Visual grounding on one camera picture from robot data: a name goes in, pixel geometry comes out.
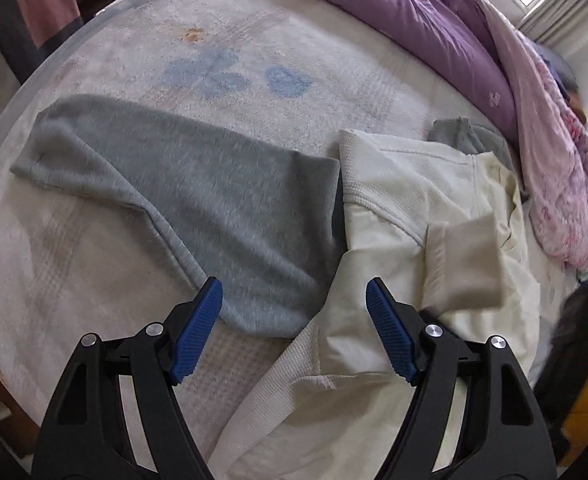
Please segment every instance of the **blue flower pattern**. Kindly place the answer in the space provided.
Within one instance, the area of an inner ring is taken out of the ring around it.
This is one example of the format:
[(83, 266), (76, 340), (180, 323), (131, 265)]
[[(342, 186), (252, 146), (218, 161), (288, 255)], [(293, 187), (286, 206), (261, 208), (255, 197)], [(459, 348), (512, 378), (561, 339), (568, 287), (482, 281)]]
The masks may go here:
[(209, 47), (195, 59), (173, 60), (163, 72), (163, 83), (171, 87), (195, 88), (206, 99), (223, 97), (240, 92), (252, 82), (236, 72), (226, 69), (238, 62), (238, 54), (226, 48)]
[(278, 97), (298, 97), (312, 86), (312, 79), (283, 65), (273, 65), (265, 71), (270, 91)]
[[(194, 88), (206, 99), (240, 92), (252, 82), (237, 72), (227, 70), (238, 62), (233, 50), (207, 47), (196, 58), (177, 58), (164, 70), (162, 83), (174, 88)], [(267, 85), (272, 94), (281, 98), (298, 97), (312, 86), (312, 79), (286, 66), (277, 64), (265, 70)]]

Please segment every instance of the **white garment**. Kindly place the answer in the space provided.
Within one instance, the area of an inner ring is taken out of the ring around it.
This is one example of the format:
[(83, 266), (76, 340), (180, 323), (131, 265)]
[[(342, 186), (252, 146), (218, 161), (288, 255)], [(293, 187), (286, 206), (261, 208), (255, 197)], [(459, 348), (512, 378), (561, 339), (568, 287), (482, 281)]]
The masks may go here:
[(578, 286), (576, 269), (566, 266), (559, 260), (553, 260), (543, 252), (543, 248), (536, 240), (530, 218), (530, 202), (523, 205), (523, 214), (527, 219), (525, 232), (528, 240), (528, 255), (530, 257), (530, 271), (540, 283), (540, 329), (538, 334), (538, 348), (536, 357), (527, 375), (531, 386), (536, 384), (552, 349), (552, 336), (561, 316), (561, 308), (565, 299)]
[(450, 225), (436, 222), (425, 237), (421, 308), (439, 317), (451, 310), (503, 304), (503, 260), (493, 214)]
[[(349, 251), (322, 311), (254, 387), (208, 465), (222, 480), (374, 478), (414, 389), (394, 375), (365, 308), (380, 276), (397, 301), (419, 306), (429, 224), (494, 214), (504, 270), (500, 308), (449, 312), (463, 338), (506, 337), (527, 372), (538, 341), (539, 286), (514, 174), (492, 153), (343, 131), (340, 140)], [(464, 408), (457, 386), (436, 467), (449, 463)]]

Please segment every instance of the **bed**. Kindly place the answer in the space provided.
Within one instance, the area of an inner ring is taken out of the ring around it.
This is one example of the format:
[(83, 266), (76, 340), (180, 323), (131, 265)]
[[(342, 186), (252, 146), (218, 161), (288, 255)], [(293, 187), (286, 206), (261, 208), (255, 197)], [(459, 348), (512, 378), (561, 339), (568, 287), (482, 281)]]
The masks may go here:
[[(228, 81), (222, 93), (208, 92), (211, 71), (197, 70), (203, 64), (220, 67)], [(266, 77), (270, 70), (280, 77)], [(172, 83), (181, 73), (190, 73), (187, 88)], [(37, 113), (78, 93), (333, 157), (341, 128), (422, 140), (437, 119), (465, 116), (494, 127), (433, 69), (323, 0), (118, 0), (58, 49), (0, 117), (0, 379), (37, 424), (84, 333), (135, 333), (193, 293), (159, 263), (163, 248), (110, 205), (10, 174)], [(535, 381), (577, 281), (546, 256), (529, 222), (526, 229), (530, 271), (541, 286)], [(287, 344), (217, 323), (196, 373), (176, 389), (205, 458)], [(152, 466), (132, 386), (122, 387), (136, 457)]]

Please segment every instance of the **white blanket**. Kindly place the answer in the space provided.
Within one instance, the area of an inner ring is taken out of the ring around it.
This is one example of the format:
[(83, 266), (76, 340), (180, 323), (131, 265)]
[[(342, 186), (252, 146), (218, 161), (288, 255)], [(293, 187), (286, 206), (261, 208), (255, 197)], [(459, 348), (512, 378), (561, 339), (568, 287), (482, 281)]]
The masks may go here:
[[(209, 460), (219, 480), (374, 478), (414, 389), (391, 371), (364, 304), (380, 276), (397, 301), (421, 305), (424, 238), (433, 222), (493, 214), (504, 276), (498, 309), (449, 312), (463, 338), (503, 335), (527, 373), (538, 343), (539, 285), (516, 178), (491, 153), (343, 132), (349, 251), (327, 303), (244, 400)], [(455, 393), (436, 467), (452, 458), (465, 402)]]
[[(60, 51), (68, 49), (66, 43)], [(238, 91), (212, 96), (204, 83), (212, 74), (194, 70), (202, 67), (203, 52), (217, 49), (227, 57), (217, 58), (215, 76), (228, 74)], [(266, 71), (274, 66), (304, 76), (303, 87), (309, 86), (298, 96), (274, 79), (270, 88)], [(129, 99), (313, 155), (336, 156), (344, 127), (420, 139), (436, 119), (463, 115), (490, 125), (430, 68), (323, 0), (138, 2), (67, 59), (59, 52), (50, 57), (8, 112), (47, 73), (52, 77), (11, 130), (0, 123), (0, 142), (7, 136), (0, 147), (0, 378), (36, 423), (84, 333), (133, 335), (194, 294), (158, 264), (164, 250), (158, 240), (127, 227), (120, 213), (10, 174), (34, 117), (58, 97), (88, 92)], [(181, 74), (184, 85), (176, 79)], [(196, 373), (176, 389), (205, 456), (285, 346), (215, 328)], [(124, 401), (131, 414), (132, 392)], [(152, 466), (139, 422), (130, 436), (139, 462)]]

